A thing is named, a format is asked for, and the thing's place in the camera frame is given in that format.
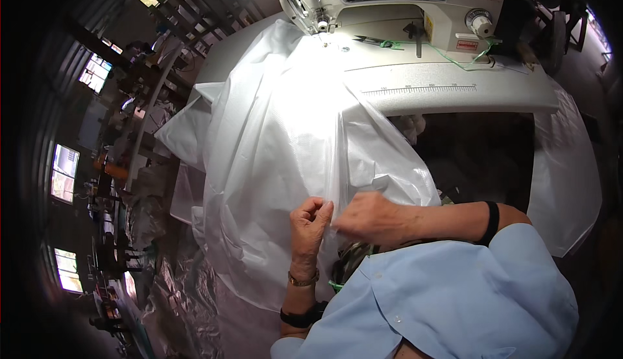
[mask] label sticker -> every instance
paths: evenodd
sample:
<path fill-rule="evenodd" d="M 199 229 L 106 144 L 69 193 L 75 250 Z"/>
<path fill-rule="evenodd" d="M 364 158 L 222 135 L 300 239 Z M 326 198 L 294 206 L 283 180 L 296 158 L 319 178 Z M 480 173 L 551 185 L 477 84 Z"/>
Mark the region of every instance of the label sticker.
<path fill-rule="evenodd" d="M 468 51 L 476 51 L 477 48 L 478 48 L 477 41 L 459 40 L 457 42 L 457 49 L 466 49 Z"/>
<path fill-rule="evenodd" d="M 426 36 L 428 36 L 429 41 L 432 39 L 432 21 L 426 15 L 426 23 L 424 24 L 424 30 L 426 31 Z"/>

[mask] white knob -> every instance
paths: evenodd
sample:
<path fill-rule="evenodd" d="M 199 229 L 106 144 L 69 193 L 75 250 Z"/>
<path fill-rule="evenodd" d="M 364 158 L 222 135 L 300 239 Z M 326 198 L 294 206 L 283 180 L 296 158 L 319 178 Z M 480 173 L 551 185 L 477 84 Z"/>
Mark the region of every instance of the white knob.
<path fill-rule="evenodd" d="M 329 22 L 327 22 L 324 19 L 320 19 L 318 20 L 318 30 L 321 32 L 324 32 L 327 30 L 327 28 L 329 28 Z"/>
<path fill-rule="evenodd" d="M 471 31 L 480 37 L 491 37 L 494 35 L 494 25 L 487 16 L 477 16 L 471 22 Z"/>

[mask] light blue shirt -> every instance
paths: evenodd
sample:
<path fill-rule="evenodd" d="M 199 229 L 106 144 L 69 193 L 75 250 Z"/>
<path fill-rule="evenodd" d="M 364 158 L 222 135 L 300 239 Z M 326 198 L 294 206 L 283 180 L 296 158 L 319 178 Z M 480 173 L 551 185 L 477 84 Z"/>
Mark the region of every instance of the light blue shirt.
<path fill-rule="evenodd" d="M 578 305 L 531 225 L 489 247 L 418 244 L 364 259 L 307 339 L 277 340 L 273 359 L 391 358 L 404 337 L 441 358 L 560 358 Z"/>

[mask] scissors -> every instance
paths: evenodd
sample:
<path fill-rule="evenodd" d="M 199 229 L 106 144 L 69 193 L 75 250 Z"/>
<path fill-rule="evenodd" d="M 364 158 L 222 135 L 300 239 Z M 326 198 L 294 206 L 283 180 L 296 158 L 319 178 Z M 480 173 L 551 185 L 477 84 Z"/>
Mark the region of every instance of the scissors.
<path fill-rule="evenodd" d="M 359 41 L 360 43 L 369 43 L 369 44 L 376 45 L 377 47 L 381 47 L 381 48 L 392 48 L 395 51 L 404 51 L 403 49 L 396 48 L 397 44 L 394 41 L 375 39 L 374 37 L 368 37 L 368 36 L 355 36 L 355 37 L 357 38 L 353 40 Z"/>

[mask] green thread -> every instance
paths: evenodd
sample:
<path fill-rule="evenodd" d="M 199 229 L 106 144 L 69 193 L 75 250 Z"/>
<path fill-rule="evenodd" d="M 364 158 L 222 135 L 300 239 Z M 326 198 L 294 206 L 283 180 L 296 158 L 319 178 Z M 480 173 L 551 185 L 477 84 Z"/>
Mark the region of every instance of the green thread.
<path fill-rule="evenodd" d="M 487 44 L 489 45 L 487 47 L 487 49 L 485 49 L 484 51 L 480 52 L 478 54 L 478 56 L 476 56 L 471 62 L 467 63 L 467 65 L 465 67 L 469 67 L 472 64 L 476 63 L 476 60 L 478 60 L 479 58 L 481 58 L 482 56 L 486 55 L 489 51 L 491 51 L 491 47 L 494 46 L 494 42 L 491 40 L 485 40 L 487 41 Z M 393 49 L 394 51 L 404 51 L 404 49 L 401 48 L 397 48 L 401 45 L 401 43 L 399 43 L 398 41 L 393 41 L 393 40 L 385 40 L 383 42 L 381 42 L 379 44 L 379 47 L 381 48 L 385 48 L 385 45 L 387 45 L 388 43 L 391 44 L 391 47 L 387 47 L 387 49 Z M 404 41 L 402 43 L 414 43 L 414 42 L 409 42 L 409 41 Z M 468 70 L 465 67 L 461 66 L 461 64 L 459 62 L 457 62 L 456 60 L 452 59 L 451 57 L 448 57 L 446 55 L 444 55 L 437 47 L 433 46 L 431 43 L 425 43 L 426 45 L 428 45 L 429 47 L 431 47 L 432 49 L 434 49 L 435 51 L 437 51 L 437 53 L 443 57 L 444 59 L 448 60 L 449 62 L 455 64 L 456 66 L 460 67 L 462 70 L 465 71 L 473 71 L 473 70 Z"/>
<path fill-rule="evenodd" d="M 344 287 L 344 285 L 337 284 L 333 282 L 332 280 L 329 281 L 329 286 L 331 286 L 333 290 L 335 290 L 336 293 L 339 293 L 342 287 Z"/>

